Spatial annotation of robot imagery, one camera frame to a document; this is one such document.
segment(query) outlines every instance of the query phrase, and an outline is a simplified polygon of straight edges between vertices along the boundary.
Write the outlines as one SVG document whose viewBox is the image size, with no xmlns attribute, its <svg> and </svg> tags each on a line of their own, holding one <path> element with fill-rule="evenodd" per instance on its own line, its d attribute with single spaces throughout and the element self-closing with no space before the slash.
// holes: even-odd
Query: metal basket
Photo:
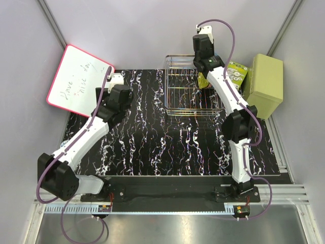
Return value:
<svg viewBox="0 0 325 244">
<path fill-rule="evenodd" d="M 212 116 L 223 104 L 215 89 L 198 87 L 199 73 L 193 55 L 168 55 L 165 60 L 165 107 L 167 115 Z"/>
</svg>

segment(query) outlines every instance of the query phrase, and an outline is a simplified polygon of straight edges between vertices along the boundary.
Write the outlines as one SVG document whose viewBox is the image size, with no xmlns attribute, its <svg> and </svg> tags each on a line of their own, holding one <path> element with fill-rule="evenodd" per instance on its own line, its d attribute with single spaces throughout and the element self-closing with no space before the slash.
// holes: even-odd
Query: robotic arm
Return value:
<svg viewBox="0 0 325 244">
<path fill-rule="evenodd" d="M 64 201 L 76 194 L 87 193 L 107 198 L 108 194 L 102 192 L 105 179 L 94 175 L 75 175 L 74 170 L 92 146 L 120 123 L 130 109 L 133 93 L 123 83 L 121 74 L 111 75 L 110 87 L 104 90 L 97 114 L 92 113 L 84 127 L 59 150 L 39 157 L 38 180 L 48 165 L 60 156 L 46 173 L 41 188 Z"/>
<path fill-rule="evenodd" d="M 193 37 L 193 47 L 195 51 L 194 65 L 199 72 L 212 84 L 220 96 L 227 113 L 227 118 L 222 124 L 222 133 L 229 141 L 233 160 L 233 183 L 232 194 L 238 196 L 253 189 L 253 182 L 246 170 L 250 171 L 249 163 L 247 169 L 244 166 L 243 152 L 246 150 L 246 162 L 249 162 L 248 146 L 244 143 L 250 142 L 253 134 L 254 120 L 240 104 L 246 106 L 255 116 L 257 109 L 255 106 L 248 106 L 248 103 L 241 97 L 232 82 L 225 82 L 224 63 L 221 58 L 214 55 L 214 40 L 212 27 L 205 26 L 197 28 L 198 34 Z"/>
</svg>

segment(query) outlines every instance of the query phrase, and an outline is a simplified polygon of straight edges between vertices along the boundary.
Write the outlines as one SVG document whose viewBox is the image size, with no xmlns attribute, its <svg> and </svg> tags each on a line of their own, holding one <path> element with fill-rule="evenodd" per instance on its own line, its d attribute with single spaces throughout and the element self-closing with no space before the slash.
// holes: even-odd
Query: metal floor panel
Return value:
<svg viewBox="0 0 325 244">
<path fill-rule="evenodd" d="M 252 206 L 252 215 L 261 211 L 261 206 Z M 83 218 L 85 215 L 65 215 L 65 228 L 70 229 Z M 105 218 L 109 237 L 106 240 L 103 237 L 98 243 L 307 243 L 293 205 L 273 205 L 256 220 L 237 222 L 216 218 L 227 217 L 111 215 Z M 36 243 L 69 243 L 61 233 L 59 222 L 60 215 L 44 214 Z M 68 235 L 75 241 L 89 242 L 98 237 L 101 229 L 100 223 L 87 219 L 68 231 Z"/>
</svg>

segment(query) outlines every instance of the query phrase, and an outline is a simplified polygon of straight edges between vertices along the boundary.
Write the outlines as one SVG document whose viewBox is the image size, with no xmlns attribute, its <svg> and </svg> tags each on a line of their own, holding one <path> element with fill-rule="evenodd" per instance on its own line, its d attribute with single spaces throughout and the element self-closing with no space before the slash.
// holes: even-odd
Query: white wall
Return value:
<svg viewBox="0 0 325 244">
<path fill-rule="evenodd" d="M 229 22 L 233 60 L 250 65 L 267 53 L 294 0 L 46 0 L 65 40 L 118 69 L 155 69 L 168 54 L 193 53 L 196 24 Z M 228 58 L 231 33 L 213 24 L 215 48 Z"/>
<path fill-rule="evenodd" d="M 0 243 L 21 243 L 37 158 L 53 152 L 68 113 L 46 103 L 62 49 L 36 1 L 0 4 Z"/>
<path fill-rule="evenodd" d="M 305 1 L 276 50 L 284 61 L 284 101 L 274 113 L 297 183 L 304 184 L 325 240 L 324 0 Z"/>
</svg>

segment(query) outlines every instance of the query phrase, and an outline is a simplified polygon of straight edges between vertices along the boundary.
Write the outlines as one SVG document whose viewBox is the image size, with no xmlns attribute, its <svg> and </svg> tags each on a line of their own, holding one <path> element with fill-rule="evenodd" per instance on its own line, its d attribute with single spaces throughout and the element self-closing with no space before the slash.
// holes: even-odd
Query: black marble tabletop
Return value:
<svg viewBox="0 0 325 244">
<path fill-rule="evenodd" d="M 98 175 L 228 175 L 230 146 L 221 133 L 224 110 L 215 116 L 166 116 L 164 70 L 123 70 L 124 82 L 134 92 L 131 110 L 121 124 L 85 155 L 76 173 Z M 64 141 L 86 123 L 71 113 Z M 250 149 L 254 174 L 279 175 L 266 124 L 263 139 Z"/>
</svg>

